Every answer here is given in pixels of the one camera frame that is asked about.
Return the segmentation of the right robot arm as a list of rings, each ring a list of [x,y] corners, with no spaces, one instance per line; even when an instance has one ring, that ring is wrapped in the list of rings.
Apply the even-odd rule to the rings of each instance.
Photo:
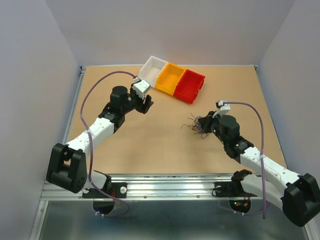
[[[240,135],[240,125],[231,115],[210,111],[198,121],[206,134],[212,133],[219,139],[231,159],[254,170],[254,173],[242,170],[233,175],[230,182],[233,194],[246,192],[265,197],[298,227],[319,214],[320,188],[311,174],[298,174],[263,155]]]

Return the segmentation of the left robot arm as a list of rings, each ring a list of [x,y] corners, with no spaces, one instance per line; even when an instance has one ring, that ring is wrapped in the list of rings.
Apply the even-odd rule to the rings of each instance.
[[[103,108],[91,126],[75,139],[62,144],[57,143],[51,150],[46,181],[78,193],[86,187],[94,187],[95,193],[106,197],[111,193],[111,184],[107,176],[93,183],[92,169],[87,168],[87,158],[93,157],[93,150],[106,138],[113,135],[125,122],[125,115],[135,110],[146,114],[153,105],[148,94],[150,86],[146,81],[125,86],[115,86],[110,94],[110,101]]]

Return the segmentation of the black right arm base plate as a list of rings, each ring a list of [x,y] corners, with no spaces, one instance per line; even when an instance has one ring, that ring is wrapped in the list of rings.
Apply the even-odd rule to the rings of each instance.
[[[245,192],[240,184],[232,181],[217,181],[211,194],[217,198],[237,198],[248,196],[249,193]]]

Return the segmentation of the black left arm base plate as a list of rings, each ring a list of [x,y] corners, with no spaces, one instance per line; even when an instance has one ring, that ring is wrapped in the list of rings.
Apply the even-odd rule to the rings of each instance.
[[[123,192],[121,189],[126,188],[127,189],[128,184],[126,182],[109,182],[106,183],[102,191],[107,193],[108,195],[111,195],[118,199],[125,199],[127,197],[127,191]],[[88,193],[82,193],[82,198],[84,199],[106,199],[107,196],[100,193],[95,188],[89,188]]]

